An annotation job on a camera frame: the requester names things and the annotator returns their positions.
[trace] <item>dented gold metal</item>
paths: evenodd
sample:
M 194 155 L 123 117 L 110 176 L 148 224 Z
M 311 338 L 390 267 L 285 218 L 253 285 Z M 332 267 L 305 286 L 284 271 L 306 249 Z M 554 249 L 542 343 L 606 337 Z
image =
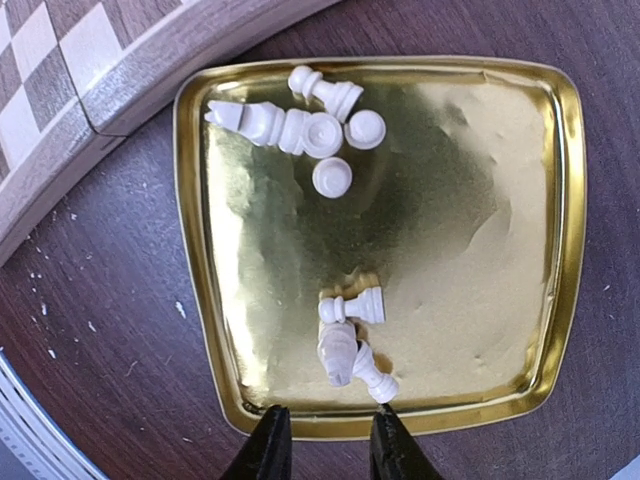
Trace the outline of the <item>dented gold metal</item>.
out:
M 319 196 L 315 160 L 203 122 L 212 99 L 321 109 L 287 88 L 295 64 L 365 88 L 387 122 L 345 146 L 354 183 Z M 176 181 L 201 317 L 228 421 L 272 404 L 297 438 L 367 436 L 359 380 L 331 387 L 317 302 L 383 287 L 387 322 L 361 326 L 414 433 L 531 411 L 555 383 L 585 227 L 580 101 L 560 72 L 483 58 L 302 59 L 205 70 L 175 107 Z

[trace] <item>tray rim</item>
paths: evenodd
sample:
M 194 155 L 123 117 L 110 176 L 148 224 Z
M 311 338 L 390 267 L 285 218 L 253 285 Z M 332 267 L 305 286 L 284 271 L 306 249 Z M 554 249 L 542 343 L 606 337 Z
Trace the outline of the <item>tray rim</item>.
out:
M 174 103 L 174 174 L 176 197 L 189 271 L 197 299 L 209 364 L 216 385 L 216 393 L 222 414 L 227 423 L 243 434 L 250 433 L 260 420 L 261 411 L 243 405 L 237 386 L 229 381 L 232 365 L 230 349 L 225 345 L 224 322 L 221 317 L 217 278 L 209 271 L 206 255 L 206 230 L 202 209 L 202 176 L 199 158 L 198 129 L 185 125 L 197 124 L 180 121 L 182 117 L 194 117 L 194 104 L 204 92 L 198 85 L 212 75 L 234 70 L 267 66 L 291 66 L 300 64 L 386 64 L 395 66 L 491 69 L 508 74 L 523 75 L 550 85 L 556 109 L 561 113 L 556 119 L 561 126 L 556 141 L 562 145 L 563 156 L 560 174 L 560 224 L 556 268 L 555 301 L 549 312 L 547 327 L 553 330 L 554 341 L 545 336 L 541 345 L 536 375 L 527 388 L 516 394 L 470 406 L 451 406 L 437 411 L 423 409 L 399 412 L 407 429 L 415 435 L 458 430 L 513 419 L 540 407 L 550 396 L 556 384 L 566 351 L 571 325 L 578 300 L 578 290 L 586 234 L 587 172 L 584 117 L 578 91 L 571 79 L 561 70 L 544 64 L 493 57 L 426 55 L 426 56 L 364 56 L 317 57 L 260 61 L 230 66 L 214 67 L 196 72 L 178 91 Z M 213 325 L 205 321 L 212 318 Z M 351 414 L 340 418 L 322 418 L 312 415 L 292 414 L 292 431 L 297 440 L 332 441 L 359 440 L 369 436 L 371 414 Z

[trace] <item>chessboard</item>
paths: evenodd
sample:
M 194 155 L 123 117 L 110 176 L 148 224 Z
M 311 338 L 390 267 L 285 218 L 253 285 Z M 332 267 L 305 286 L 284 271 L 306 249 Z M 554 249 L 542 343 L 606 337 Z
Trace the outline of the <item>chessboard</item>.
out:
M 1 266 L 191 73 L 339 0 L 0 1 Z

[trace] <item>wooden table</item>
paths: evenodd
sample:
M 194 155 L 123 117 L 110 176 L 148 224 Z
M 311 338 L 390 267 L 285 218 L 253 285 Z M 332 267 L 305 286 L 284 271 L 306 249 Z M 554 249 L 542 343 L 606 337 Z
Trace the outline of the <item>wooden table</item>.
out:
M 578 85 L 588 236 L 560 379 L 530 415 L 421 437 L 447 478 L 604 479 L 640 454 L 638 32 L 640 4 L 628 0 L 347 0 L 238 59 L 491 55 L 556 65 Z M 118 479 L 217 478 L 243 442 L 220 414 L 205 353 L 178 224 L 171 115 L 92 171 L 0 271 L 4 353 Z M 367 452 L 362 442 L 296 443 L 295 478 L 366 478 Z

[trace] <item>white chess piece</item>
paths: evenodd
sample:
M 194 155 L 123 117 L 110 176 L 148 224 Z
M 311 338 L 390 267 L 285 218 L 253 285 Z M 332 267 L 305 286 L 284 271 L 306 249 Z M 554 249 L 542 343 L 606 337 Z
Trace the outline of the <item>white chess piece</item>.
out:
M 277 145 L 293 155 L 313 158 L 334 155 L 344 139 L 340 123 L 326 113 L 292 108 L 286 112 L 271 102 L 234 103 L 213 100 L 206 121 L 237 132 L 259 147 Z
M 382 288 L 367 288 L 353 300 L 325 298 L 318 304 L 318 314 L 323 322 L 329 324 L 344 323 L 348 317 L 359 318 L 367 323 L 384 323 Z
M 335 155 L 344 139 L 340 122 L 324 112 L 310 114 L 304 121 L 301 135 L 304 151 L 317 159 Z
M 351 167 L 338 157 L 320 160 L 314 167 L 311 177 L 318 193 L 327 198 L 338 198 L 347 193 L 352 179 Z
M 378 370 L 373 360 L 373 351 L 367 342 L 359 341 L 358 347 L 353 375 L 364 380 L 369 387 L 369 395 L 376 402 L 390 402 L 398 394 L 398 382 L 388 373 Z
M 344 387 L 351 383 L 357 354 L 358 342 L 353 323 L 320 324 L 318 358 L 331 385 Z
M 387 134 L 384 119 L 373 110 L 360 110 L 344 126 L 347 143 L 359 150 L 371 150 L 382 143 Z
M 322 80 L 322 73 L 316 72 L 306 65 L 293 69 L 289 75 L 289 88 L 294 93 L 300 93 L 310 100 L 316 97 L 323 104 L 325 110 L 344 123 L 353 106 L 362 95 L 364 89 L 352 82 L 331 83 Z

